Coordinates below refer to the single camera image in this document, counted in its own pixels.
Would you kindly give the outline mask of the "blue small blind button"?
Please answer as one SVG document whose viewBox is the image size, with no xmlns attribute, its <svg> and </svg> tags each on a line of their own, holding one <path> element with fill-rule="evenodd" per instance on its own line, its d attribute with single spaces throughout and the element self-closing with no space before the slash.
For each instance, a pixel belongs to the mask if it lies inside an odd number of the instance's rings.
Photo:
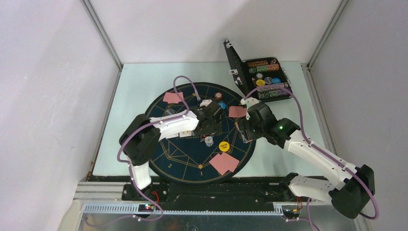
<svg viewBox="0 0 408 231">
<path fill-rule="evenodd" d="M 225 110 L 226 109 L 226 104 L 224 102 L 218 102 L 218 105 Z"/>
</svg>

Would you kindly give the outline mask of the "red poker chip stack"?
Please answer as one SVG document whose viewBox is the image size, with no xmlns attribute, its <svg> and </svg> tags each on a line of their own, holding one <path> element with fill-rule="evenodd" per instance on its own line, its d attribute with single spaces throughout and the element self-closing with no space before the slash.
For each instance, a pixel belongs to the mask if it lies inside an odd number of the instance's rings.
<svg viewBox="0 0 408 231">
<path fill-rule="evenodd" d="M 214 97 L 215 97 L 216 99 L 220 100 L 220 99 L 223 98 L 223 94 L 222 94 L 221 92 L 216 92 L 215 95 L 214 95 Z"/>
</svg>

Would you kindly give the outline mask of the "pink playing card deck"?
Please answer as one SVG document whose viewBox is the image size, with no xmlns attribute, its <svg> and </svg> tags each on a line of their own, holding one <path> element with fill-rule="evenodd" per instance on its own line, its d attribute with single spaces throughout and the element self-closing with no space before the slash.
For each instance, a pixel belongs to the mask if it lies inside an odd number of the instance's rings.
<svg viewBox="0 0 408 231">
<path fill-rule="evenodd" d="M 243 143 L 249 143 L 251 140 L 249 139 L 245 122 L 239 119 L 235 122 L 235 125 Z"/>
</svg>

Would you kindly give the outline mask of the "pink dealt card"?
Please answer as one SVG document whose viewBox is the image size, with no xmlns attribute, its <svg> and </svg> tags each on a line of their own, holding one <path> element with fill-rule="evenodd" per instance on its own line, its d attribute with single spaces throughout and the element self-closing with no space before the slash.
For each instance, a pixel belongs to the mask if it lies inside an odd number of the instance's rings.
<svg viewBox="0 0 408 231">
<path fill-rule="evenodd" d="M 237 166 L 239 165 L 240 161 L 227 153 L 222 153 L 221 156 L 226 161 L 228 170 L 230 172 L 234 172 Z"/>
<path fill-rule="evenodd" d="M 229 117 L 231 118 L 241 118 L 246 117 L 247 109 L 242 106 L 231 106 L 229 108 Z"/>
<path fill-rule="evenodd" d="M 166 92 L 163 97 L 163 102 L 166 102 L 168 104 L 179 103 L 180 99 L 176 93 Z"/>
</svg>

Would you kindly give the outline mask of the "yellow big blind button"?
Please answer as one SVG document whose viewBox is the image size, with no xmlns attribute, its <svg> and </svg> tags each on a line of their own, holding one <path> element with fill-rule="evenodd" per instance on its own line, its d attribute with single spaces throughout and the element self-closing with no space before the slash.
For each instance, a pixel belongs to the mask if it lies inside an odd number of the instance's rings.
<svg viewBox="0 0 408 231">
<path fill-rule="evenodd" d="M 218 148 L 221 152 L 227 153 L 230 150 L 230 144 L 227 141 L 222 141 L 219 143 Z"/>
</svg>

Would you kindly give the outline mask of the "clear dealer button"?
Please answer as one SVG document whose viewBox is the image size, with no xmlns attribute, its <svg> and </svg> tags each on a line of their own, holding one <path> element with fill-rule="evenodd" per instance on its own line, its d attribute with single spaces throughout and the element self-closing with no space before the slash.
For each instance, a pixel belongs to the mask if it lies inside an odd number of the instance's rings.
<svg viewBox="0 0 408 231">
<path fill-rule="evenodd" d="M 172 108 L 166 109 L 164 112 L 164 116 L 171 116 L 174 115 L 176 113 L 175 110 L 173 110 Z"/>
</svg>

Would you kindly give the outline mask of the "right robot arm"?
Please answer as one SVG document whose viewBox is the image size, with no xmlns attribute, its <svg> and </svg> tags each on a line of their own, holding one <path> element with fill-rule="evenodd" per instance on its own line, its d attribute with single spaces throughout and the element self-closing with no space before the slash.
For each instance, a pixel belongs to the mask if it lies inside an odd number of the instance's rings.
<svg viewBox="0 0 408 231">
<path fill-rule="evenodd" d="M 264 138 L 321 170 L 324 179 L 289 173 L 281 182 L 280 196 L 285 201 L 309 197 L 332 206 L 343 216 L 355 219 L 375 194 L 374 171 L 357 167 L 315 143 L 299 125 L 288 118 L 277 120 L 271 109 L 252 97 L 242 99 L 246 115 L 238 118 L 237 128 L 244 142 Z"/>
</svg>

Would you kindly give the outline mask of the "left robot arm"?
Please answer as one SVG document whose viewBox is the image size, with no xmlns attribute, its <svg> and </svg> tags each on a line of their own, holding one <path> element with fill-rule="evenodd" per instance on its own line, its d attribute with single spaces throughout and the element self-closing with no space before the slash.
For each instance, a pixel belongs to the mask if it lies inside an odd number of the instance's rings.
<svg viewBox="0 0 408 231">
<path fill-rule="evenodd" d="M 143 201 L 151 197 L 149 161 L 159 141 L 178 137 L 185 131 L 195 135 L 218 134 L 223 117 L 224 109 L 212 100 L 204 100 L 199 106 L 169 116 L 136 116 L 119 139 L 117 155 L 119 162 L 128 165 L 134 195 Z"/>
</svg>

